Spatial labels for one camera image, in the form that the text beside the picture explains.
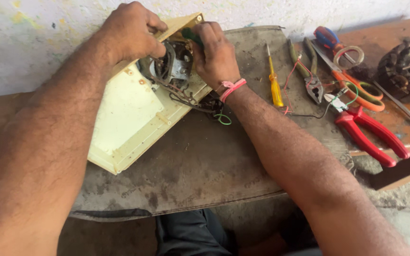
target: white wall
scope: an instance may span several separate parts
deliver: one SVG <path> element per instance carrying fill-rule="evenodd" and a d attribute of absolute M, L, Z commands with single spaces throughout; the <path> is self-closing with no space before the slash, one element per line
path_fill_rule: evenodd
<path fill-rule="evenodd" d="M 294 40 L 410 18 L 410 0 L 140 0 L 161 18 L 201 11 L 224 29 L 280 25 Z M 32 91 L 103 23 L 119 0 L 0 0 L 0 95 Z"/>

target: concrete floor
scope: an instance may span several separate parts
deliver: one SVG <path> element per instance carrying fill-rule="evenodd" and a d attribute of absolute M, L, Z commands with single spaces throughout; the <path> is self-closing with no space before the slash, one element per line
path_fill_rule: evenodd
<path fill-rule="evenodd" d="M 379 163 L 369 156 L 356 157 L 354 162 L 359 172 L 375 174 L 382 170 Z M 404 225 L 410 218 L 410 183 L 390 191 L 377 192 L 365 186 L 359 172 L 357 179 L 374 205 L 381 208 L 383 215 L 392 223 L 397 222 L 396 216 L 403 217 L 403 221 L 394 225 L 410 237 L 410 226 Z M 287 195 L 280 195 L 245 204 L 215 207 L 212 211 L 225 228 L 235 231 L 238 244 L 246 247 L 275 232 L 279 223 L 294 208 L 295 204 Z M 116 223 L 68 218 L 60 236 L 58 255 L 154 255 L 154 230 L 154 218 Z"/>

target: pink wrist band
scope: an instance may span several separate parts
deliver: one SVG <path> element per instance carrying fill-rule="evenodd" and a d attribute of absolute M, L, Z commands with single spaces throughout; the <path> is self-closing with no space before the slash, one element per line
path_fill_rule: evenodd
<path fill-rule="evenodd" d="M 240 86 L 244 85 L 246 83 L 245 79 L 240 79 L 236 83 L 231 83 L 229 81 L 222 81 L 221 85 L 224 87 L 227 87 L 228 89 L 219 97 L 219 100 L 222 101 L 222 103 L 225 103 L 225 99 L 229 94 L 231 94 L 234 90 L 240 88 Z"/>

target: worn work mat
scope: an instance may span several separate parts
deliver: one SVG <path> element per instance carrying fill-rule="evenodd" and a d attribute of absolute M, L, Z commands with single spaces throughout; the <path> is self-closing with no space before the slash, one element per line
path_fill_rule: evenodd
<path fill-rule="evenodd" d="M 284 83 L 293 67 L 287 39 L 278 26 L 226 31 L 236 47 L 242 77 L 271 103 L 266 43 L 270 45 L 278 80 Z M 322 114 L 307 96 L 296 72 L 288 95 L 298 114 Z M 283 193 L 266 174 L 256 150 L 237 118 L 226 107 L 232 125 L 221 125 L 192 110 L 132 166 L 117 176 L 88 163 L 71 216 L 120 221 L 264 199 Z M 323 119 L 292 117 L 322 142 L 347 168 L 353 166 L 344 138 L 330 111 Z"/>

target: person's leg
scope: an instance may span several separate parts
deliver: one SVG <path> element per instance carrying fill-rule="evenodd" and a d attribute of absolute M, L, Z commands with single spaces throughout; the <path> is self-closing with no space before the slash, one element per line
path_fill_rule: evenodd
<path fill-rule="evenodd" d="M 156 238 L 156 255 L 232 255 L 236 248 L 208 209 L 157 216 Z"/>

